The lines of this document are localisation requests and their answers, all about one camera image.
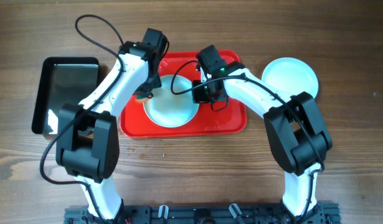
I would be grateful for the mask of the green and orange sponge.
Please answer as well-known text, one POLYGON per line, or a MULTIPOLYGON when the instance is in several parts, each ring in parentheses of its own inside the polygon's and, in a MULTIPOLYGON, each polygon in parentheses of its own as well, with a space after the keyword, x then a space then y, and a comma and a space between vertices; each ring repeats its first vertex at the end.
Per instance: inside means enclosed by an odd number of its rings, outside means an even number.
POLYGON ((142 94, 136 95, 135 101, 138 103, 144 103, 152 99, 152 97, 153 97, 153 94, 151 92, 142 93, 142 94))

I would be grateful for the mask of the light blue plate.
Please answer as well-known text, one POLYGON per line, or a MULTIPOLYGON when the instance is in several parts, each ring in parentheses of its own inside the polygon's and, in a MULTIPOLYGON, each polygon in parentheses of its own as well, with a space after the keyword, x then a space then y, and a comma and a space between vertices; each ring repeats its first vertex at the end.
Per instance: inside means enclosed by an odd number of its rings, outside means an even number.
POLYGON ((177 128, 190 122, 199 109, 192 93, 174 95, 171 91, 173 75, 161 76, 161 87, 152 91, 152 99, 143 103, 147 117, 158 126, 177 128))
POLYGON ((262 81, 294 95, 302 91, 316 98, 319 81, 313 69, 305 62, 291 57, 282 57, 270 62, 263 70, 262 81))

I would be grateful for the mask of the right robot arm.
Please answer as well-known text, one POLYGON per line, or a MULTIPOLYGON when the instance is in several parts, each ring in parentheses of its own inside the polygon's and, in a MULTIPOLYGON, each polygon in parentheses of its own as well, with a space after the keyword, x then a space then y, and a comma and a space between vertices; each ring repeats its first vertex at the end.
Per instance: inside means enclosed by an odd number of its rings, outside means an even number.
POLYGON ((324 171, 332 140, 313 96, 271 86, 242 63, 227 63, 214 45, 196 55, 201 80, 192 87, 198 103, 235 99, 261 116, 272 156, 285 172, 282 205, 293 223, 307 221, 317 205, 317 175, 324 171))

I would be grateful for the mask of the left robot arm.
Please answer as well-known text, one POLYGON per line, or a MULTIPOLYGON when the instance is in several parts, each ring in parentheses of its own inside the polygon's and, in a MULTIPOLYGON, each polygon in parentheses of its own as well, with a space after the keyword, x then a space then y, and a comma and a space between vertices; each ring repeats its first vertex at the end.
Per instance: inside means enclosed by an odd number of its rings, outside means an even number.
POLYGON ((91 95, 60 110, 56 162, 86 195, 81 222, 129 223, 113 179, 120 155, 117 120, 132 96, 151 99, 161 87, 158 68, 168 48, 161 31, 147 29, 142 41, 120 47, 115 66, 91 95))

